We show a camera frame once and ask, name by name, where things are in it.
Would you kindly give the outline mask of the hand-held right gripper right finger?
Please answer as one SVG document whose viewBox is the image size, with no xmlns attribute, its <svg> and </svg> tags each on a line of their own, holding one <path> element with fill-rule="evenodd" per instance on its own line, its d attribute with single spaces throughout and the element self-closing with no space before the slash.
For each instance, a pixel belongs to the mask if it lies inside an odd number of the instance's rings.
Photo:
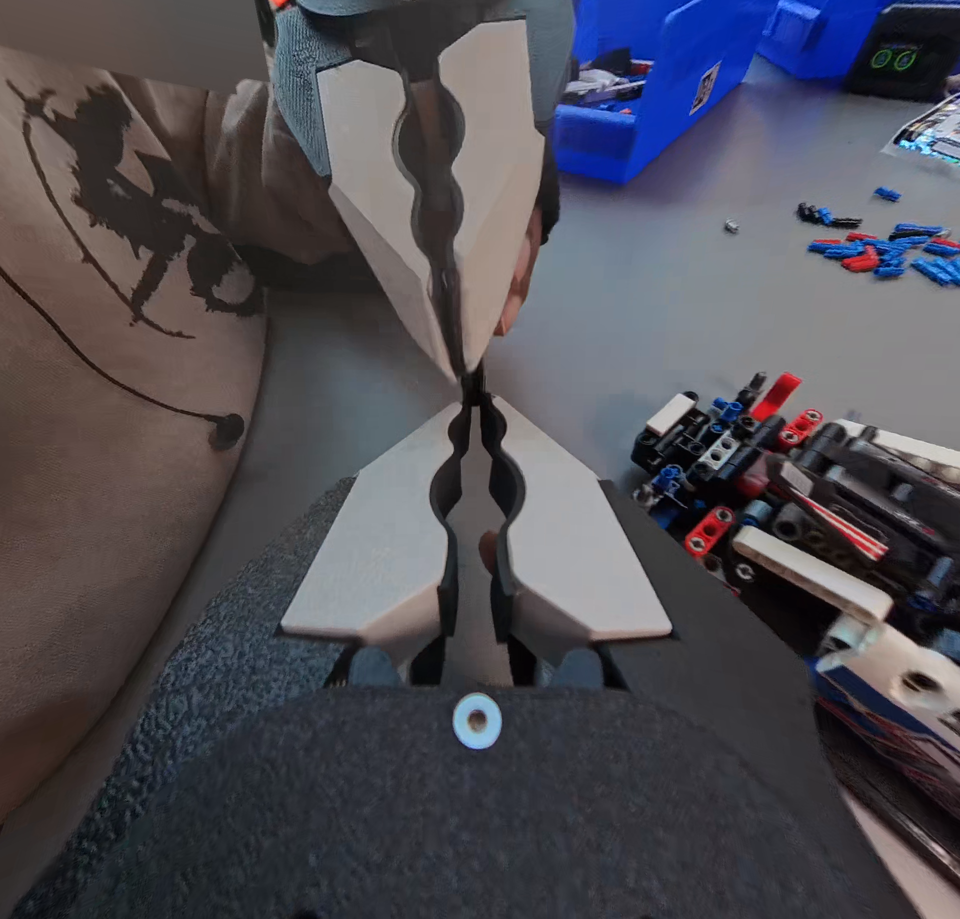
<svg viewBox="0 0 960 919">
<path fill-rule="evenodd" d="M 489 603 L 512 683 L 578 649 L 659 640 L 673 626 L 595 472 L 502 397 L 480 401 L 488 493 L 502 515 Z"/>
</svg>

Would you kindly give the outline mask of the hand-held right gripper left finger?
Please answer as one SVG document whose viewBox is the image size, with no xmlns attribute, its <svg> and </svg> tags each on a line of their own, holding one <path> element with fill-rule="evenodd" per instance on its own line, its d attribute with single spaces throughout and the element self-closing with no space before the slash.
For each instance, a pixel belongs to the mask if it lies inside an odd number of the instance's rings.
<svg viewBox="0 0 960 919">
<path fill-rule="evenodd" d="M 472 409 L 453 402 L 360 469 L 279 622 L 282 635 L 376 648 L 440 683 L 459 604 L 449 517 Z"/>
</svg>

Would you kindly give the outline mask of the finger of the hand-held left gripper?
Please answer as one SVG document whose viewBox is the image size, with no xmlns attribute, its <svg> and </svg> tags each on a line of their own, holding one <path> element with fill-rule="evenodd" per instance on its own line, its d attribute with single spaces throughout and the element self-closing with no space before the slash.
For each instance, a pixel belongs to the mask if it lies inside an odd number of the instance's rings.
<svg viewBox="0 0 960 919">
<path fill-rule="evenodd" d="M 524 18 L 482 22 L 438 55 L 438 82 L 458 108 L 451 163 L 462 217 L 453 237 L 465 369 L 497 328 L 542 178 Z"/>
<path fill-rule="evenodd" d="M 453 384 L 457 375 L 429 295 L 431 265 L 415 232 L 419 188 L 399 152 L 407 113 L 402 76 L 353 60 L 320 71 L 317 85 L 329 196 L 404 328 Z"/>
</svg>

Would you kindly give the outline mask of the person's left hand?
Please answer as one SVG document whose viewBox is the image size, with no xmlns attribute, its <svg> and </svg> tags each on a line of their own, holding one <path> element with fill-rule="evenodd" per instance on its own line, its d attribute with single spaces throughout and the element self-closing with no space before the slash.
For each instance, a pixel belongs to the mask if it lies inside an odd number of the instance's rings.
<svg viewBox="0 0 960 919">
<path fill-rule="evenodd" d="M 531 287 L 531 280 L 543 240 L 543 211 L 536 205 L 532 210 L 524 234 L 518 259 L 513 269 L 510 290 L 500 319 L 494 331 L 496 337 L 504 337 L 516 324 Z"/>
</svg>

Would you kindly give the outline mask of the assorted brick parts heap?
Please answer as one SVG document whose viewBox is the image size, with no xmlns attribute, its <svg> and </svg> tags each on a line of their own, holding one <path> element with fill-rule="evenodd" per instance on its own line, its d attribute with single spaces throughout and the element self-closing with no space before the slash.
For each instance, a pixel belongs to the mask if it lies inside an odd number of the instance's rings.
<svg viewBox="0 0 960 919">
<path fill-rule="evenodd" d="M 606 50 L 589 61 L 573 59 L 559 105 L 633 116 L 654 63 L 635 56 L 628 46 Z"/>
</svg>

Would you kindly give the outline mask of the blue storage bin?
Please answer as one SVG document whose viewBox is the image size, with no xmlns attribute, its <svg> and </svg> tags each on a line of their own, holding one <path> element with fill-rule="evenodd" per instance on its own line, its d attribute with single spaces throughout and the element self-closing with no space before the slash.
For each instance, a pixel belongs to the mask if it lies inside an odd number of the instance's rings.
<svg viewBox="0 0 960 919">
<path fill-rule="evenodd" d="M 648 63 L 637 95 L 559 105 L 558 168 L 623 185 L 744 79 L 777 0 L 572 0 L 573 56 L 601 68 L 623 50 Z"/>
<path fill-rule="evenodd" d="M 875 20 L 901 0 L 778 0 L 758 53 L 800 80 L 840 80 Z"/>
</svg>

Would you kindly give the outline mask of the toy brick race car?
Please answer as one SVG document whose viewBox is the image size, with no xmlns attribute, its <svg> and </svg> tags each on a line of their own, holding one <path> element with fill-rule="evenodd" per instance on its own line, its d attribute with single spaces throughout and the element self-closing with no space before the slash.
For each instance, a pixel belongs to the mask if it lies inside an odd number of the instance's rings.
<svg viewBox="0 0 960 919">
<path fill-rule="evenodd" d="M 757 373 L 633 441 L 634 500 L 804 662 L 841 784 L 958 885 L 958 452 L 817 408 Z"/>
</svg>

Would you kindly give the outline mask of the person's beige sweatshirt torso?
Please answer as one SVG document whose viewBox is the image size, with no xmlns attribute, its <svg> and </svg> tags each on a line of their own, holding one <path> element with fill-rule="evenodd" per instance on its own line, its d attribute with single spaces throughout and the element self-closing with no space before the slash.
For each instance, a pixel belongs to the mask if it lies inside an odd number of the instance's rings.
<svg viewBox="0 0 960 919">
<path fill-rule="evenodd" d="M 2 49 L 2 819 L 104 714 L 232 478 L 263 294 L 134 94 Z"/>
</svg>

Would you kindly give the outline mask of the pile of blue brick pins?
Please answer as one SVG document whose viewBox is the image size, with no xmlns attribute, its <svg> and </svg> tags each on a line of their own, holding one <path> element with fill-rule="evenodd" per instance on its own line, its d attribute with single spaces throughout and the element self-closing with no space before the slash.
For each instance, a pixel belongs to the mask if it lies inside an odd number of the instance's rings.
<svg viewBox="0 0 960 919">
<path fill-rule="evenodd" d="M 892 282 L 916 272 L 941 289 L 959 286 L 959 243 L 943 227 L 900 222 L 886 234 L 875 234 L 863 229 L 861 217 L 809 203 L 797 205 L 796 217 L 831 232 L 811 239 L 806 250 L 848 274 Z"/>
</svg>

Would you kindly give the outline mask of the holographic sticker sheet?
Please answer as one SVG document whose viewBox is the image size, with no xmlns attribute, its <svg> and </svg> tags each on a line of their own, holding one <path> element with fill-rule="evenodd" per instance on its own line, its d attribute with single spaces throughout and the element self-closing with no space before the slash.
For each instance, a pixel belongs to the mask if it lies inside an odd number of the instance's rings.
<svg viewBox="0 0 960 919">
<path fill-rule="evenodd" d="M 882 148 L 890 156 L 918 156 L 959 164 L 959 93 L 955 92 L 900 127 Z"/>
</svg>

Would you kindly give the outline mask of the black box with green lights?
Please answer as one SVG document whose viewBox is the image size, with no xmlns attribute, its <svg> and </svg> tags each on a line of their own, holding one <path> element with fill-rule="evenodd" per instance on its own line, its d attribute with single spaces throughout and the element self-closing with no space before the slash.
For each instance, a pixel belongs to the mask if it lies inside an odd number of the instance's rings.
<svg viewBox="0 0 960 919">
<path fill-rule="evenodd" d="M 958 72 L 958 59 L 958 0 L 896 1 L 877 15 L 843 89 L 857 96 L 934 102 Z"/>
</svg>

